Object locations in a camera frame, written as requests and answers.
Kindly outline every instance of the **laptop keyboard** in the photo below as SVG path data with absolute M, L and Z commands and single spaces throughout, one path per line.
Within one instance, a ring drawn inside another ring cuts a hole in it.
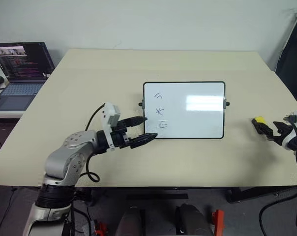
M 9 84 L 1 95 L 36 95 L 43 84 Z

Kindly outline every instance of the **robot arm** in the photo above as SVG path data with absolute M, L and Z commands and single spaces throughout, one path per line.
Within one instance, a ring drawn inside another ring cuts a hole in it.
M 23 236 L 38 235 L 42 232 L 43 222 L 63 222 L 69 215 L 74 199 L 75 184 L 82 169 L 93 155 L 105 153 L 108 149 L 136 148 L 152 141 L 157 134 L 147 133 L 135 139 L 127 136 L 127 127 L 143 123 L 146 118 L 133 117 L 119 121 L 120 111 L 117 106 L 106 103 L 102 113 L 104 130 L 95 132 L 79 131 L 67 137 L 62 146 L 51 153 L 46 160 L 45 176 L 36 202 L 32 205 L 24 228 Z M 45 235 L 52 235 L 45 228 Z
M 283 120 L 293 123 L 297 128 L 297 112 L 285 117 Z M 292 125 L 283 122 L 274 121 L 277 132 L 280 136 L 274 136 L 273 130 L 270 129 L 262 117 L 256 117 L 251 121 L 259 134 L 265 134 L 271 141 L 276 142 L 286 150 L 297 151 L 297 136 Z

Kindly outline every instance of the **laptop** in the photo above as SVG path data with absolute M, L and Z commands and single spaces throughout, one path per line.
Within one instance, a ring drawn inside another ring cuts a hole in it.
M 0 43 L 0 68 L 9 85 L 0 111 L 25 111 L 55 66 L 44 42 Z

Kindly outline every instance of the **beige tabletop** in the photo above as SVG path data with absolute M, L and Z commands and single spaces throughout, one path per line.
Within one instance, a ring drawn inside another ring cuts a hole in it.
M 281 80 L 263 66 L 256 53 L 219 53 L 208 67 L 203 57 L 211 53 L 156 52 L 158 65 L 145 67 L 121 61 L 115 52 L 70 50 L 33 100 L 0 150 L 0 185 L 36 186 L 41 183 L 48 155 L 59 148 L 71 133 L 84 130 L 91 114 L 103 102 L 119 106 L 120 118 L 142 115 L 138 103 L 147 81 L 224 81 L 226 98 L 231 103 L 225 112 L 225 136 L 221 140 L 154 140 L 135 149 L 116 149 L 95 156 L 90 170 L 101 177 L 99 183 L 81 178 L 77 186 L 275 186 L 297 185 L 297 167 L 292 151 L 258 135 L 251 124 L 264 116 L 271 125 L 297 110 L 297 102 Z M 112 61 L 109 54 L 115 55 Z M 228 60 L 227 54 L 236 60 Z M 107 68 L 101 58 L 111 60 Z M 239 66 L 236 61 L 256 61 L 256 69 Z M 182 70 L 172 63 L 185 58 Z M 203 65 L 197 67 L 195 59 Z M 100 117 L 90 126 L 100 130 Z M 130 128 L 131 137 L 143 127 Z

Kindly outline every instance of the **yellow object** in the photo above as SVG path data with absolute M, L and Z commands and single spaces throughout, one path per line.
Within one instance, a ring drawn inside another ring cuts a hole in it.
M 263 117 L 255 117 L 256 122 L 258 123 L 263 123 L 263 124 L 267 124 L 265 119 Z

